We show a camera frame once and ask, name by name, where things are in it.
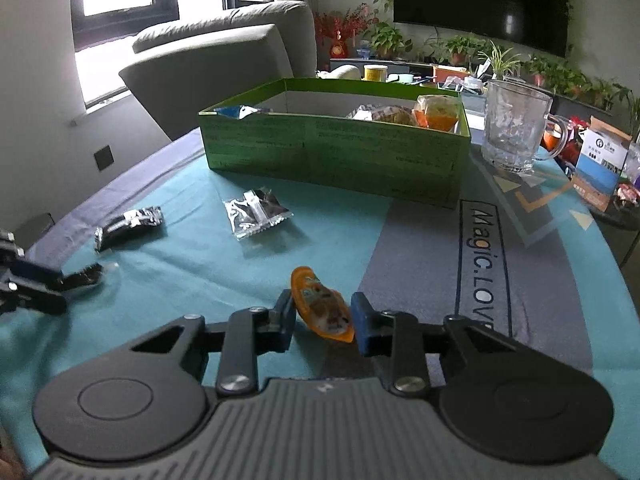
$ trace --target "gray sofa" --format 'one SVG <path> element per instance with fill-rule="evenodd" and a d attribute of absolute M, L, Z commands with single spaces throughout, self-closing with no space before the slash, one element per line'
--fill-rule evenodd
<path fill-rule="evenodd" d="M 198 112 L 283 77 L 315 77 L 313 14 L 304 2 L 241 7 L 140 32 L 120 77 L 171 140 Z"/>

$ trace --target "red flower decoration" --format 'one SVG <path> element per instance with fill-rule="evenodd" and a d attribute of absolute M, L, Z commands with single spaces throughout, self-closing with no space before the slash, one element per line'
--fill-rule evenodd
<path fill-rule="evenodd" d="M 371 23 L 378 21 L 377 18 L 369 18 L 369 7 L 360 4 L 353 11 L 330 12 L 314 15 L 316 26 L 316 38 L 322 41 L 323 38 L 340 40 L 341 38 L 355 37 L 369 28 Z"/>

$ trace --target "glass mug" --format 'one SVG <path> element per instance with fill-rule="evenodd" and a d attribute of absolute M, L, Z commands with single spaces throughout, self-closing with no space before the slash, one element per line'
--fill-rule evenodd
<path fill-rule="evenodd" d="M 530 171 L 534 160 L 557 156 L 567 144 L 566 124 L 550 115 L 553 98 L 528 86 L 492 80 L 486 94 L 482 156 L 496 168 Z M 560 127 L 561 139 L 552 152 L 537 156 L 547 121 Z"/>

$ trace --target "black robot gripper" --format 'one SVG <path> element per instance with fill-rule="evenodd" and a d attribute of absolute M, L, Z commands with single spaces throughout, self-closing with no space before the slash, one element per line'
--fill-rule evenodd
<path fill-rule="evenodd" d="M 257 357 L 292 339 L 288 290 L 272 309 L 187 315 L 58 375 L 33 406 L 51 455 L 34 478 L 615 478 L 595 457 L 612 401 L 587 374 L 465 317 L 424 324 L 360 292 L 351 315 L 376 377 L 260 387 Z M 426 353 L 445 386 L 430 385 Z"/>

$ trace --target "table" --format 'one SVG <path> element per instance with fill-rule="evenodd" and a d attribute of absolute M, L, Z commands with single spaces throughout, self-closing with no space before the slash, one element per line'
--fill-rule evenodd
<path fill-rule="evenodd" d="M 640 323 L 602 234 L 552 161 L 522 179 L 486 165 L 474 148 L 460 204 L 447 210 L 216 174 L 200 150 L 197 132 L 172 143 L 73 211 L 31 251 L 77 270 L 96 259 L 90 242 L 82 244 L 94 226 L 132 202 L 160 205 L 167 221 L 166 236 L 103 254 L 99 260 L 118 270 L 103 285 L 78 291 L 68 316 L 22 311 L 0 319 L 0 419 L 29 468 L 45 456 L 30 404 L 49 378 L 189 312 L 216 321 L 238 308 L 269 306 L 293 268 L 310 265 L 345 297 L 366 293 L 377 310 L 405 310 L 425 322 L 458 312 L 593 373 L 616 407 L 601 458 L 626 478 L 640 476 Z M 222 200 L 263 185 L 295 216 L 238 242 Z M 441 383 L 436 360 L 428 363 L 433 382 Z M 212 356 L 205 382 L 216 365 Z M 370 373 L 353 346 L 321 340 L 303 326 L 287 354 L 264 355 L 258 366 L 262 378 Z"/>
<path fill-rule="evenodd" d="M 559 157 L 556 157 L 555 160 L 564 171 L 564 174 L 571 178 L 575 168 Z M 600 211 L 588 202 L 585 202 L 585 204 L 589 208 L 591 215 L 596 219 L 596 222 L 598 222 L 611 251 L 616 255 L 616 259 L 619 259 L 618 265 L 622 269 L 628 263 L 640 241 L 640 208 L 620 210 L 613 202 L 610 202 L 605 211 Z M 623 247 L 621 248 L 620 232 L 636 234 L 631 243 L 622 244 Z"/>

